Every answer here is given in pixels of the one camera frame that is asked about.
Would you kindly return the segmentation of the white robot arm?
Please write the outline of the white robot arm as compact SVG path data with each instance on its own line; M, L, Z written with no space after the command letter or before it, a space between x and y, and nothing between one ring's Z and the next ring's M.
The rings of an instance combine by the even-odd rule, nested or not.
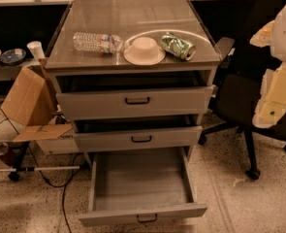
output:
M267 70L263 76L261 97L252 118L256 127L270 128L286 114L286 5L253 35L250 44L270 47L270 55L281 61L275 71Z

